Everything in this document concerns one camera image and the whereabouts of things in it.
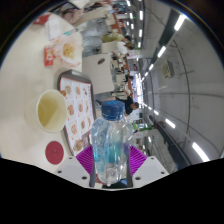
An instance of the table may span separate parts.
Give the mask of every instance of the table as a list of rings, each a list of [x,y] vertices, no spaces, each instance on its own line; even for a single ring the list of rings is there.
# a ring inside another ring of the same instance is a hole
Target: table
[[[72,4],[82,9],[86,4],[88,4],[91,0],[70,0]]]
[[[74,28],[57,15],[51,14],[51,17],[59,19],[63,33]],[[46,46],[50,43],[44,26],[32,24],[18,37],[5,58],[0,74],[0,150],[5,159],[53,173],[60,164],[50,164],[45,149],[49,142],[58,141],[64,148],[63,161],[70,156],[63,131],[51,134],[35,129],[25,118],[27,104],[43,91],[57,89],[58,76],[69,70],[58,59],[53,66],[44,66]],[[82,65],[75,69],[82,72]]]

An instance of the tray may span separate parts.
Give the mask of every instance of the tray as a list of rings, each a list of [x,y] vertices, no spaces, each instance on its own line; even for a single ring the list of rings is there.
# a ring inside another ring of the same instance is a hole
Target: tray
[[[71,154],[77,156],[91,145],[90,130],[96,120],[93,85],[88,76],[71,69],[59,76],[57,89],[67,90],[65,102],[68,115],[64,133]],[[82,147],[75,147],[78,140],[82,141]]]

